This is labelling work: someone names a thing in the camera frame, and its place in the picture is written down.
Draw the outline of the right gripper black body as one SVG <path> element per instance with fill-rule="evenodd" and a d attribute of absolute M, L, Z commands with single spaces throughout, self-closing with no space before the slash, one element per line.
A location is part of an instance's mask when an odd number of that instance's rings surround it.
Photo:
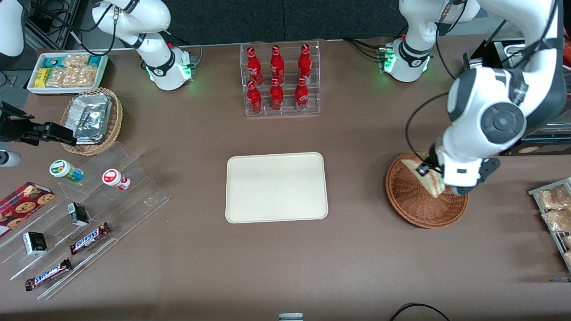
<path fill-rule="evenodd" d="M 2 143 L 17 141 L 24 144 L 34 145 L 33 141 L 27 138 L 22 138 L 22 136 L 33 128 L 34 125 L 30 118 L 11 119 L 10 117 L 2 117 L 0 120 L 0 141 Z"/>

